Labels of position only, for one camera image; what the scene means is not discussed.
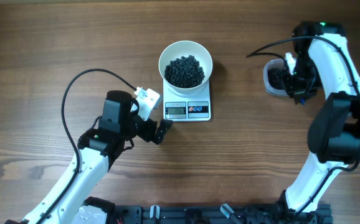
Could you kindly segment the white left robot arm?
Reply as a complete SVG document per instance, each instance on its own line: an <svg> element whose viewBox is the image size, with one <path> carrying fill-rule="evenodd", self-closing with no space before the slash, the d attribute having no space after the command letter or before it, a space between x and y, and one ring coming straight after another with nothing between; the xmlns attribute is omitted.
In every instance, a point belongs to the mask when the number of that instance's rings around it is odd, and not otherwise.
<svg viewBox="0 0 360 224"><path fill-rule="evenodd" d="M138 136L161 144L171 120L150 119L162 97L138 87L133 95L120 90L107 93L103 113L75 143L73 159L47 196L29 212L22 223L71 223L87 196L120 154Z"/></svg>

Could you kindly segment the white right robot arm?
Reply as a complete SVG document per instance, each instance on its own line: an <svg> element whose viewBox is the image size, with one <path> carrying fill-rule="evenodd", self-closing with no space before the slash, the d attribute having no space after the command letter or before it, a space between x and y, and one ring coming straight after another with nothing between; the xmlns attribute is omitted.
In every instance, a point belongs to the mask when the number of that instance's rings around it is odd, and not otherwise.
<svg viewBox="0 0 360 224"><path fill-rule="evenodd" d="M303 21L292 33L296 63L287 57L281 78L287 95L303 104L322 88L325 103L308 130L309 156L285 191L287 207L313 212L334 178L360 162L360 77L340 24Z"/></svg>

